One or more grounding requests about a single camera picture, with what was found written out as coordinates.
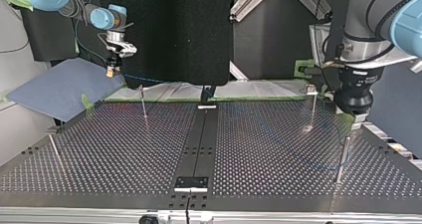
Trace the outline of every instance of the black bracket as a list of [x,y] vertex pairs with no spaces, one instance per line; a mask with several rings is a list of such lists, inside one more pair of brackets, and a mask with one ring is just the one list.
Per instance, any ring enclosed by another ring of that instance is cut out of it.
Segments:
[[207,192],[208,177],[178,177],[174,190],[176,192]]
[[216,86],[204,87],[201,93],[201,103],[200,106],[214,106],[213,102],[209,102],[211,98],[214,97],[215,91],[217,90]]

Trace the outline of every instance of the white wall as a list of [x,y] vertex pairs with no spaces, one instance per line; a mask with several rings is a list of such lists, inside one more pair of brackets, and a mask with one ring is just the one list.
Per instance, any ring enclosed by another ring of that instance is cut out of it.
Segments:
[[[30,46],[14,53],[28,41],[21,21],[0,1],[0,95],[8,93],[47,71],[48,64],[34,62]],[[45,135],[53,120],[13,103],[0,101],[0,165]]]

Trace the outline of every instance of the blue cloth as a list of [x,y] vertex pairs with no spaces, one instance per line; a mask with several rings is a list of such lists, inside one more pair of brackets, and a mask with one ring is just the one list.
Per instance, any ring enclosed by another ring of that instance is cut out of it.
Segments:
[[84,111],[83,94],[93,104],[105,99],[122,85],[122,77],[108,78],[105,68],[75,58],[26,83],[7,98],[36,112],[69,121]]

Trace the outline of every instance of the perforated metal plate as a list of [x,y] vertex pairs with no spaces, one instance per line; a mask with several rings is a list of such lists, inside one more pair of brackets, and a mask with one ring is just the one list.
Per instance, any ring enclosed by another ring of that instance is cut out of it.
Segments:
[[[318,102],[313,120],[312,105],[312,100],[221,104],[214,196],[208,206],[217,210],[348,211],[347,201],[335,202],[344,198],[357,200],[353,210],[368,212],[371,209],[356,209],[359,202],[422,204],[422,175],[410,162],[387,150],[385,143],[365,129],[349,133],[332,105]],[[352,144],[343,184],[338,186],[334,178],[346,135],[352,136]]]
[[167,195],[194,104],[103,104],[8,171],[0,190],[49,195]]
[[[141,104],[104,104],[57,136],[60,156],[48,144],[0,169],[0,206],[422,214],[420,170],[365,128],[350,133],[333,105],[312,118],[312,105],[150,104],[146,122]],[[208,176],[208,193],[187,205],[172,192],[180,173]]]

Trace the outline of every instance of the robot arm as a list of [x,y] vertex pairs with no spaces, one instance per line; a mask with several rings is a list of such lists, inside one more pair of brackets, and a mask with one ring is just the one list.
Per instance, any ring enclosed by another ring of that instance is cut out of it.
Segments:
[[422,0],[350,0],[343,44],[346,66],[334,101],[344,112],[366,113],[383,72],[383,65],[367,65],[394,48],[422,57]]
[[124,7],[109,5],[102,8],[94,4],[87,4],[82,0],[31,0],[32,5],[43,11],[58,11],[66,17],[72,17],[106,30],[103,40],[110,51],[107,59],[107,76],[118,74],[121,58],[131,57],[137,49],[124,40],[127,10]]

